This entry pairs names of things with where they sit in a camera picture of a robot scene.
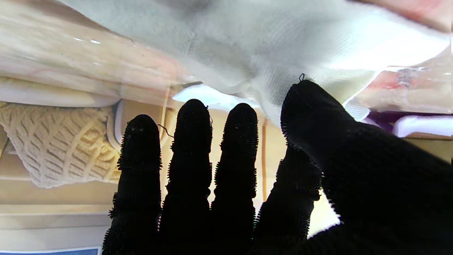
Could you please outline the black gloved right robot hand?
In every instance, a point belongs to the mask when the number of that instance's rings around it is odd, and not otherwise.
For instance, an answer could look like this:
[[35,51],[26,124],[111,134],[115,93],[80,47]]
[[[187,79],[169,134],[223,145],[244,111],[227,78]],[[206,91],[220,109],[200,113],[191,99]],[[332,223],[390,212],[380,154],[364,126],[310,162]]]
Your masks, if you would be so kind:
[[226,120],[215,174],[212,125],[197,99],[179,110],[161,202],[157,124],[125,130],[104,255],[451,255],[452,166],[355,121],[310,80],[282,104],[287,141],[276,182],[255,215],[258,120],[248,104]]

